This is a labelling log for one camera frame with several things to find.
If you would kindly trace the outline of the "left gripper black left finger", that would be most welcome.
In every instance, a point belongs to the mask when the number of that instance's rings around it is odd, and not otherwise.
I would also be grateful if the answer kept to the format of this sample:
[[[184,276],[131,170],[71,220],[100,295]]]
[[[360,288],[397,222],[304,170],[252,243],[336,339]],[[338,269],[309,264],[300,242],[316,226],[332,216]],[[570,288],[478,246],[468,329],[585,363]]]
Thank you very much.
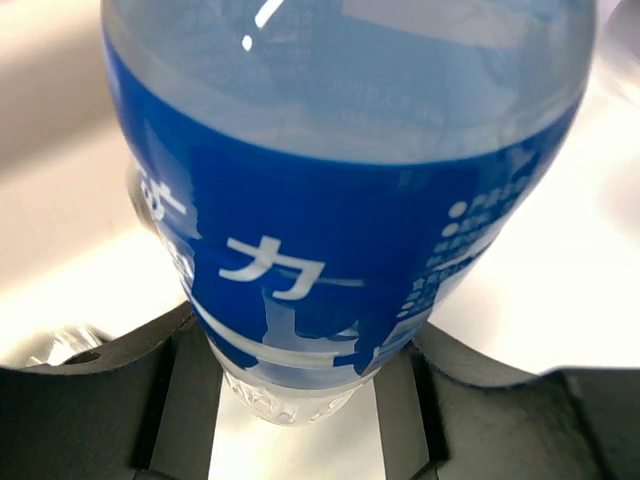
[[[222,370],[189,303],[61,366],[1,371],[4,479],[205,479]]]

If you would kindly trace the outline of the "small water bottle blue cap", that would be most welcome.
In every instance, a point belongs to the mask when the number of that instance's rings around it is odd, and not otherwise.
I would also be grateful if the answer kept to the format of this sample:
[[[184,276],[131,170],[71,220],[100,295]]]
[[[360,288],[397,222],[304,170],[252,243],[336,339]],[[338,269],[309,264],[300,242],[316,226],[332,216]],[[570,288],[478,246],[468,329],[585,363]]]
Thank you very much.
[[[241,401],[324,420],[544,176],[592,1],[105,1],[137,190]]]

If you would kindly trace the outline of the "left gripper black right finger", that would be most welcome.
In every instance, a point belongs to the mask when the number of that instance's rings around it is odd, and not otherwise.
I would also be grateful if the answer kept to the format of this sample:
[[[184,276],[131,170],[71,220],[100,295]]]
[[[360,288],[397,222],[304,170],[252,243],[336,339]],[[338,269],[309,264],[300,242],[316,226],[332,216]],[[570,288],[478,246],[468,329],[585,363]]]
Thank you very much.
[[[424,327],[376,375],[389,479],[635,479],[639,373],[533,375]]]

